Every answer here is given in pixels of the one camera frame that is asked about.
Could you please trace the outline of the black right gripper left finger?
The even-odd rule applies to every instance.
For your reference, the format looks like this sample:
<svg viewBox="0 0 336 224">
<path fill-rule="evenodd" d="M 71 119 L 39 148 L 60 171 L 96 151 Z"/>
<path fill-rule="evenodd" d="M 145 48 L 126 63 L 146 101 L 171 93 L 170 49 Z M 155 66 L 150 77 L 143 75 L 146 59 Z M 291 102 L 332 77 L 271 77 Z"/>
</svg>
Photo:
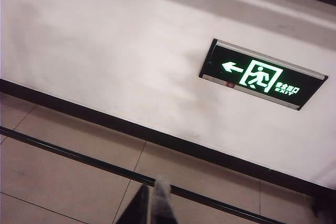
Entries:
<svg viewBox="0 0 336 224">
<path fill-rule="evenodd" d="M 147 223 L 149 206 L 149 187 L 142 184 L 116 224 L 144 224 Z"/>
</svg>

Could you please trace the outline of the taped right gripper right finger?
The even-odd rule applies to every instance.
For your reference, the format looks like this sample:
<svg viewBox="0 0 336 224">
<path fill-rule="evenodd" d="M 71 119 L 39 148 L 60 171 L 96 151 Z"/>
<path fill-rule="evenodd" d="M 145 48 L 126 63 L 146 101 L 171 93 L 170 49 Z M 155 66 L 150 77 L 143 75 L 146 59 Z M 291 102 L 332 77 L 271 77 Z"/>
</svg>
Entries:
<svg viewBox="0 0 336 224">
<path fill-rule="evenodd" d="M 171 204 L 171 185 L 164 177 L 158 177 L 154 185 L 153 223 L 178 223 Z"/>
</svg>

